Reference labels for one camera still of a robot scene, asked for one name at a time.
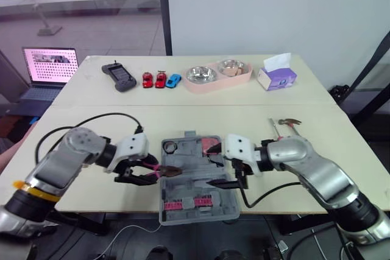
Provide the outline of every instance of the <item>laptop keyboard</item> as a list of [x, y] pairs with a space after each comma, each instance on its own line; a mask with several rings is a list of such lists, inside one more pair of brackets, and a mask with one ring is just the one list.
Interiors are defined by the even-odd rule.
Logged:
[[31, 88], [21, 97], [21, 99], [52, 101], [57, 97], [60, 91], [60, 88]]

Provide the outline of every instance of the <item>black remote control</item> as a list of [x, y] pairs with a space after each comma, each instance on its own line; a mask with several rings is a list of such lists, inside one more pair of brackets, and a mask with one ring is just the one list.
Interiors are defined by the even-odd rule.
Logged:
[[114, 64], [103, 65], [102, 71], [113, 79], [117, 91], [131, 90], [137, 84], [135, 78], [116, 60]]

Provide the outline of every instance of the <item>blue toy car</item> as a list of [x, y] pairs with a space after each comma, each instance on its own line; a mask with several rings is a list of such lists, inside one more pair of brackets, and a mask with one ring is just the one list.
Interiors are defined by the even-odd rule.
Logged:
[[167, 88], [175, 88], [181, 79], [182, 77], [180, 76], [180, 74], [173, 74], [166, 81], [165, 86]]

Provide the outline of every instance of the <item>toy car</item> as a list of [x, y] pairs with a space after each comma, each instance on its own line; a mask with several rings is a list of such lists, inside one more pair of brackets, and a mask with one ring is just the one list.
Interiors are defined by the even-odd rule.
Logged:
[[154, 84], [154, 86], [156, 88], [164, 88], [165, 87], [165, 82], [166, 82], [165, 71], [159, 71], [158, 74], [157, 74], [157, 79], [156, 79], [156, 83]]
[[144, 88], [151, 88], [153, 86], [153, 75], [150, 72], [145, 72], [142, 75], [142, 86]]
[[173, 74], [166, 81], [165, 86], [167, 88], [175, 88], [181, 79], [182, 79], [182, 77], [180, 76], [180, 74]]

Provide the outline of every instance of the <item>laptop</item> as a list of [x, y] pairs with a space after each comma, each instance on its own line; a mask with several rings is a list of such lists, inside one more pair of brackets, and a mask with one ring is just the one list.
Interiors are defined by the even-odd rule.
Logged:
[[30, 75], [30, 88], [20, 97], [16, 108], [8, 114], [42, 116], [77, 71], [74, 48], [23, 47]]

